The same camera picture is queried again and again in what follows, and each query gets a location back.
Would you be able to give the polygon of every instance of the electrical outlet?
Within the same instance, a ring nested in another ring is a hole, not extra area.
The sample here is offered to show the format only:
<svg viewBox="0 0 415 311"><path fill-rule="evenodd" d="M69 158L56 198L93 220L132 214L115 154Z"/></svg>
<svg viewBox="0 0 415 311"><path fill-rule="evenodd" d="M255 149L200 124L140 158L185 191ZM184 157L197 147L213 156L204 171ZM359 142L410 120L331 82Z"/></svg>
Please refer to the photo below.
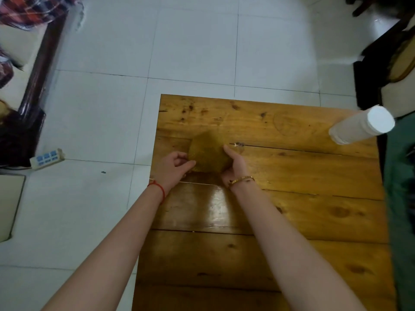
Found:
<svg viewBox="0 0 415 311"><path fill-rule="evenodd" d="M39 170L64 160L65 155L62 150L58 148L53 151L46 152L43 155L38 155L30 158L30 165L32 166L33 170Z"/></svg>

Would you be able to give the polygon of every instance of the wood grain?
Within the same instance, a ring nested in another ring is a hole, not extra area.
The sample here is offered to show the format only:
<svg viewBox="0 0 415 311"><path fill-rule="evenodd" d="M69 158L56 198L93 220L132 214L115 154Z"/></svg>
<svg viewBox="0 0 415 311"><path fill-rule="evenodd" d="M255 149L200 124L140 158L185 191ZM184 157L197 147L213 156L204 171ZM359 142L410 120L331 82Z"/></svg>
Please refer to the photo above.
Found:
<svg viewBox="0 0 415 311"><path fill-rule="evenodd" d="M387 243L383 201L265 191L308 239ZM252 235L234 195L223 187L179 183L159 207L153 228Z"/></svg>
<svg viewBox="0 0 415 311"><path fill-rule="evenodd" d="M395 311L393 299L363 298L368 311ZM132 311L289 311L280 292L138 284Z"/></svg>
<svg viewBox="0 0 415 311"><path fill-rule="evenodd" d="M394 297L387 245L311 241L362 297ZM278 291L255 237L151 230L140 252L137 282Z"/></svg>
<svg viewBox="0 0 415 311"><path fill-rule="evenodd" d="M376 139L340 146L328 131L346 109L162 95L157 136L192 139L209 129L232 142L299 151L378 157Z"/></svg>
<svg viewBox="0 0 415 311"><path fill-rule="evenodd" d="M152 165L171 151L187 152L189 144L190 140L157 136ZM256 146L245 146L242 156L262 189L384 199L377 159ZM221 183L218 176L198 173L188 175L184 181Z"/></svg>

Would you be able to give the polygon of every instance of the wooden table surface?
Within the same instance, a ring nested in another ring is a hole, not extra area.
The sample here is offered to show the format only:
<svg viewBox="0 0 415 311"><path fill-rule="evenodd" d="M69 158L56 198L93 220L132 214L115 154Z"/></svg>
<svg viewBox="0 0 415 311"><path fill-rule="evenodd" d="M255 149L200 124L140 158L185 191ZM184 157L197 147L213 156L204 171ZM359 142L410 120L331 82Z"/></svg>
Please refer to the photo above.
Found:
<svg viewBox="0 0 415 311"><path fill-rule="evenodd" d="M252 176L371 310L395 310L376 139L339 146L354 111L162 95L153 166L218 130ZM289 310L232 194L192 173L159 207L139 256L133 310Z"/></svg>

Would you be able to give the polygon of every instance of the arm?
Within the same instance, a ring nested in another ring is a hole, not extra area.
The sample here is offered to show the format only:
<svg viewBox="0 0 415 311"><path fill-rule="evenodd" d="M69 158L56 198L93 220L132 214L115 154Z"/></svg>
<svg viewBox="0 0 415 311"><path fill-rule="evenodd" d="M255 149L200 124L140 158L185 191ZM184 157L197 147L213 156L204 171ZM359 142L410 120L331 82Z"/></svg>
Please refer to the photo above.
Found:
<svg viewBox="0 0 415 311"><path fill-rule="evenodd" d="M233 167L222 174L228 185L249 175L243 157L224 146ZM364 311L365 308L331 265L310 245L253 180L231 186L268 265L295 311Z"/></svg>
<svg viewBox="0 0 415 311"><path fill-rule="evenodd" d="M154 180L168 194L195 164L185 153L173 152L161 160ZM42 311L115 310L162 199L159 187L147 187Z"/></svg>

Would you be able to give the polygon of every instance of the human hand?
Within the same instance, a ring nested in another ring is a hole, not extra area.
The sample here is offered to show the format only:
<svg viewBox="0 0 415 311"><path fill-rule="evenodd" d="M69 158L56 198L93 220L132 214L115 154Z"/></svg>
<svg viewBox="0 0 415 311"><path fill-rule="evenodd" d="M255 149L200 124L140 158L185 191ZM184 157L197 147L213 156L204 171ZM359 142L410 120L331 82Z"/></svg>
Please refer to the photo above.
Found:
<svg viewBox="0 0 415 311"><path fill-rule="evenodd" d="M194 160L187 160L185 152L171 152L160 160L153 179L163 187L167 195L195 165Z"/></svg>
<svg viewBox="0 0 415 311"><path fill-rule="evenodd" d="M230 149L227 145L223 146L225 153L231 157L234 161L232 167L226 169L221 173L221 178L223 184L228 187L229 183L233 180L239 179L241 177L249 176L248 166L246 165L245 159L238 154L236 151Z"/></svg>

